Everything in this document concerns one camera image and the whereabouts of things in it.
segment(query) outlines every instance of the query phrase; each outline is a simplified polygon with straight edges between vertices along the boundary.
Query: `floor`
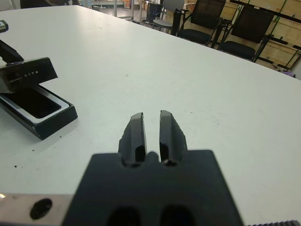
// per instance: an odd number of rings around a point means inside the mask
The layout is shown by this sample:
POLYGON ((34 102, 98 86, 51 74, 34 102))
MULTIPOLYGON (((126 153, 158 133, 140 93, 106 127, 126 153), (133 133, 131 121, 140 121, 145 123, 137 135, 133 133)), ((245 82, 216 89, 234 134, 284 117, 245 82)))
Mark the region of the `floor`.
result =
MULTIPOLYGON (((113 16, 114 15, 114 9, 112 8, 97 8, 95 9, 99 12, 108 14, 113 16)), ((132 10, 129 8, 123 8, 123 7, 117 7, 117 17, 120 16, 131 16, 132 15, 132 10)), ((142 19, 146 19, 146 11, 142 10, 142 19)), ((140 20, 140 10, 135 9, 134 10, 134 20, 140 20)))

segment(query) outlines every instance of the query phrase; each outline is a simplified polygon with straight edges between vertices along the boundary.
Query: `black office chair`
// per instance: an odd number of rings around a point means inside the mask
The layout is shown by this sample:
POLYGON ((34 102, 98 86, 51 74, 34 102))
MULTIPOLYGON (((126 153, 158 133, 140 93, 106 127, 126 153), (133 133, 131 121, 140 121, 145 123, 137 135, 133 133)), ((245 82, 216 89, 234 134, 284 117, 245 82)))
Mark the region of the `black office chair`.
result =
POLYGON ((178 37, 188 39, 200 44, 208 44, 216 28, 221 23, 220 15, 225 5, 225 0, 197 0, 192 14, 185 18, 177 34, 178 37), (211 34, 184 29, 185 22, 191 17, 191 23, 212 29, 211 34))
POLYGON ((253 62, 256 61, 269 40, 269 36, 266 36, 265 33, 267 32, 273 17, 274 15, 271 13, 251 7, 244 7, 234 25, 225 31, 219 50, 253 62), (234 36, 255 43, 260 43, 262 41, 260 47, 256 51, 252 47, 234 41, 225 42, 231 30, 231 34, 234 36))

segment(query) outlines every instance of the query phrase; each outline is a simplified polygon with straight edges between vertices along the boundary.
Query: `chair backrest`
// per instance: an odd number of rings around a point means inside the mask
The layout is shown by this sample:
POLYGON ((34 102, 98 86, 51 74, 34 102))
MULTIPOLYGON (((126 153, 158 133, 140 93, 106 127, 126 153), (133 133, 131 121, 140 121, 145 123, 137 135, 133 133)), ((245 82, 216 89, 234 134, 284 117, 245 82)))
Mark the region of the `chair backrest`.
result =
POLYGON ((164 9, 174 12, 175 9, 182 9, 184 6, 185 0, 164 0, 163 7, 164 9))
POLYGON ((236 20, 232 35, 260 43, 274 15, 260 9, 244 7, 236 20))
POLYGON ((220 15, 226 0, 197 0, 191 15, 191 22, 214 29, 220 21, 220 15))

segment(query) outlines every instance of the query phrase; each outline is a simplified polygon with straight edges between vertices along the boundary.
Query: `table surface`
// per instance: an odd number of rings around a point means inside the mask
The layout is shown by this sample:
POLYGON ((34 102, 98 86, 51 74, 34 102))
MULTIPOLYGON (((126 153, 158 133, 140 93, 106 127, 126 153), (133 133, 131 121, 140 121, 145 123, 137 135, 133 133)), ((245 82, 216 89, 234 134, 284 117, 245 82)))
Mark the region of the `table surface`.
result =
POLYGON ((189 149, 214 151, 245 224, 301 220, 301 81, 79 6, 1 19, 25 59, 50 57, 59 78, 42 85, 79 116, 40 141, 0 109, 1 192, 75 193, 91 155, 117 152, 138 112, 158 153, 168 110, 189 149))

